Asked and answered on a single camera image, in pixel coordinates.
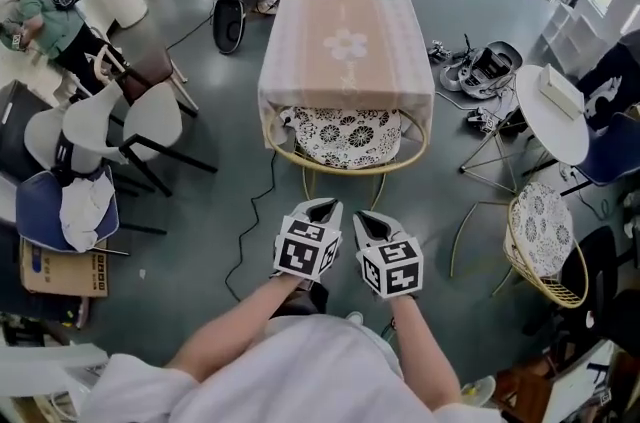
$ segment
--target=wall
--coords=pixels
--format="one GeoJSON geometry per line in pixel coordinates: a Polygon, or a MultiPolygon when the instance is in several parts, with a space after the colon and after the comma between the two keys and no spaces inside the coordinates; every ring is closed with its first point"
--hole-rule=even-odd
{"type": "Polygon", "coordinates": [[[576,10],[586,16],[603,39],[613,44],[620,38],[620,29],[639,3],[640,0],[612,0],[607,13],[602,16],[588,0],[578,0],[576,10]]]}

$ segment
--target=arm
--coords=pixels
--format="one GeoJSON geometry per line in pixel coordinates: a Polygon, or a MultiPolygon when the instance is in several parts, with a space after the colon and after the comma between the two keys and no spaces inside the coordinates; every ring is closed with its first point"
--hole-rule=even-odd
{"type": "Polygon", "coordinates": [[[400,346],[404,380],[431,410],[460,403],[460,382],[431,334],[415,301],[407,296],[391,299],[400,346]]]}
{"type": "Polygon", "coordinates": [[[204,382],[237,359],[302,279],[283,274],[270,279],[224,315],[198,330],[167,365],[204,382]]]}

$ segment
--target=navy chair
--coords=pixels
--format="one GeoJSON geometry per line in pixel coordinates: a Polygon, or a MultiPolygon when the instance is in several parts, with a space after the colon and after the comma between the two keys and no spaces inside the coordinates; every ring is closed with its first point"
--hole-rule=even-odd
{"type": "MultiPolygon", "coordinates": [[[[108,166],[104,167],[104,171],[96,171],[89,176],[89,179],[97,179],[102,172],[105,172],[113,183],[111,169],[108,166]]],[[[16,192],[16,227],[20,236],[40,247],[57,252],[77,254],[78,251],[67,242],[62,233],[62,225],[60,223],[61,205],[62,187],[60,183],[50,171],[40,172],[18,186],[16,192]]],[[[160,229],[120,224],[114,195],[111,197],[107,213],[95,230],[98,234],[98,242],[106,240],[120,227],[153,234],[166,234],[166,231],[160,229]]],[[[93,248],[91,251],[129,256],[128,253],[108,249],[93,248]]]]}
{"type": "Polygon", "coordinates": [[[617,113],[607,131],[596,136],[591,132],[587,158],[576,169],[587,181],[562,192],[572,194],[591,184],[605,186],[640,170],[640,122],[617,113]]]}

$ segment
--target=gray floor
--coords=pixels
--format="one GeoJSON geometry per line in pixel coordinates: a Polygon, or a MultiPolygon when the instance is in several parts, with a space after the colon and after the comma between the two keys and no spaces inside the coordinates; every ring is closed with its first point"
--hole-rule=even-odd
{"type": "MultiPolygon", "coordinates": [[[[447,47],[462,48],[466,32],[474,45],[506,40],[524,57],[552,12],[545,0],[412,1],[427,44],[439,39],[447,47]]],[[[179,39],[206,18],[212,5],[212,0],[147,2],[149,16],[114,39],[130,58],[139,55],[153,37],[167,43],[179,39]]],[[[185,118],[179,148],[220,170],[210,175],[159,160],[154,167],[169,180],[174,197],[152,194],[120,201],[129,220],[164,227],[169,234],[157,238],[123,233],[121,239],[132,256],[110,260],[110,296],[94,305],[90,325],[78,335],[80,339],[110,353],[131,353],[160,365],[198,326],[234,305],[223,280],[237,261],[239,233],[253,221],[249,199],[270,184],[272,153],[263,147],[256,89],[272,22],[273,18],[252,19],[241,48],[229,57],[217,52],[208,24],[171,50],[189,77],[187,90],[201,107],[197,120],[185,118]]],[[[483,209],[469,223],[458,260],[460,271],[478,260],[495,268],[449,278],[453,237],[471,205],[477,200],[508,199],[505,193],[458,173],[458,166],[480,140],[463,127],[463,116],[464,112],[436,98],[427,154],[389,176],[377,209],[403,222],[422,243],[426,274],[419,304],[461,379],[468,381],[539,351],[547,337],[545,332],[535,338],[521,334],[525,321],[545,305],[544,298],[526,283],[489,298],[507,270],[501,259],[505,232],[501,207],[483,209]]],[[[520,142],[510,148],[519,146],[520,142]]],[[[533,155],[521,158],[516,162],[519,171],[533,161],[533,155]]],[[[499,164],[489,172],[496,178],[504,175],[499,164]]],[[[260,225],[245,239],[244,264],[231,279],[241,296],[267,279],[272,241],[282,216],[304,198],[297,167],[277,159],[275,178],[276,190],[258,203],[260,225]]],[[[557,188],[565,186],[555,168],[543,178],[557,188]]],[[[349,225],[351,212],[367,207],[370,191],[369,180],[325,176],[317,193],[337,197],[346,207],[341,256],[324,276],[331,293],[329,311],[345,315],[360,310],[367,325],[379,332],[389,321],[389,310],[372,297],[356,272],[349,225]]],[[[603,197],[612,206],[615,202],[611,190],[590,188],[583,193],[598,207],[603,197]]],[[[577,198],[571,196],[568,202],[576,236],[582,238],[599,222],[577,198]]]]}

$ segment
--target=tablecloth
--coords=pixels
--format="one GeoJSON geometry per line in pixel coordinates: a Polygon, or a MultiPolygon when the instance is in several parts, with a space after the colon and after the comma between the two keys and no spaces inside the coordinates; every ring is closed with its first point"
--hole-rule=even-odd
{"type": "MultiPolygon", "coordinates": [[[[434,95],[411,0],[281,0],[258,82],[263,132],[282,107],[402,109],[428,140],[434,95]]],[[[420,140],[415,126],[405,136],[420,140]]]]}

